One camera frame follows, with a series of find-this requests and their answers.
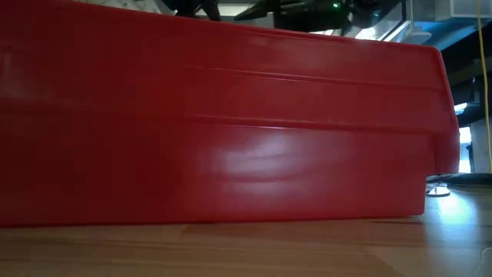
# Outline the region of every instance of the glossy red surface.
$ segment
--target glossy red surface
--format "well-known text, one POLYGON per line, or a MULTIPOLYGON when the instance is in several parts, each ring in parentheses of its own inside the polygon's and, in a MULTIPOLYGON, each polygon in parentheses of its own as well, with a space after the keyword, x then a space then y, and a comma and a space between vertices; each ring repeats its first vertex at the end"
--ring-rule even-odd
POLYGON ((0 225, 416 215, 440 53, 70 1, 0 9, 0 225))

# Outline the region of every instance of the red plastic bin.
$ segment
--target red plastic bin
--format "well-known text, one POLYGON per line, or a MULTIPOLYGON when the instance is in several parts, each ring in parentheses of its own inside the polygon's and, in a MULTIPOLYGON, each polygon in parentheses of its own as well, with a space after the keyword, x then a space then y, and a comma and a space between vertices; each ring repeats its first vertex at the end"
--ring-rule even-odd
POLYGON ((0 225, 421 214, 438 50, 72 1, 0 9, 0 225))

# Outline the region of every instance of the wooden table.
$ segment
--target wooden table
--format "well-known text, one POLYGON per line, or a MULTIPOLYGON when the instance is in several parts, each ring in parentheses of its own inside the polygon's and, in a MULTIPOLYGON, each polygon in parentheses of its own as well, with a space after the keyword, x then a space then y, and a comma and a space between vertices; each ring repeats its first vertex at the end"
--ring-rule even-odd
POLYGON ((492 189, 422 216, 0 229, 0 276, 492 276, 492 189))

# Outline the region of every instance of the table surface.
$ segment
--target table surface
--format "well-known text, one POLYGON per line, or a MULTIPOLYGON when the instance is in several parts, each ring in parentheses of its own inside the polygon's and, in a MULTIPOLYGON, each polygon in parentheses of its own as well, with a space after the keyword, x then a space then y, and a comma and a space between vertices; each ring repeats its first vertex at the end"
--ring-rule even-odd
POLYGON ((0 229, 1 276, 492 276, 492 189, 405 219, 0 229))

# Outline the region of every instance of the cable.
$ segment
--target cable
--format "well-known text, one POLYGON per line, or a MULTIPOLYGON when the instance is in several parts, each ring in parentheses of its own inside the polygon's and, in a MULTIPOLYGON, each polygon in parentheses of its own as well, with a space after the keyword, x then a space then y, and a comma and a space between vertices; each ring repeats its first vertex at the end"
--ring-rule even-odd
POLYGON ((487 128, 487 150, 489 156, 489 173, 492 173, 492 151, 490 150, 490 120, 489 120, 489 88, 487 84, 487 66, 485 65, 484 37, 482 36, 482 21, 480 19, 480 0, 477 0, 478 38, 480 39, 480 59, 484 72, 484 101, 485 101, 485 127, 487 128))

